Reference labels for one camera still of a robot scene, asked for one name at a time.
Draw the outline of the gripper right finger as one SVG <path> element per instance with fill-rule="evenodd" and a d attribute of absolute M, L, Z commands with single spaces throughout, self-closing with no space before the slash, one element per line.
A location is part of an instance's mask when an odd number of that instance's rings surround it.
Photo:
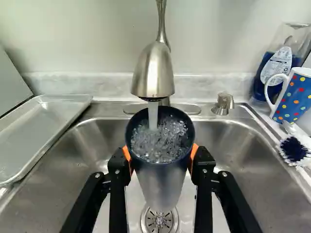
<path fill-rule="evenodd" d="M 197 186 L 195 233 L 213 232 L 212 193 L 219 200 L 231 233 L 261 233 L 249 204 L 234 176 L 226 170 L 214 173 L 216 161 L 206 147 L 193 144 L 188 171 Z"/>

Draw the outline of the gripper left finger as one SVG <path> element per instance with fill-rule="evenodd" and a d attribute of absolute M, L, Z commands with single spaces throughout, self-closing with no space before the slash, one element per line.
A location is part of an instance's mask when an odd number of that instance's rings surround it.
<path fill-rule="evenodd" d="M 108 173 L 94 172 L 87 179 L 61 233 L 91 233 L 94 230 L 102 203 L 109 195 L 108 232 L 129 232 L 125 188 L 132 176 L 131 156 L 127 147 L 117 148 L 108 160 Z"/>

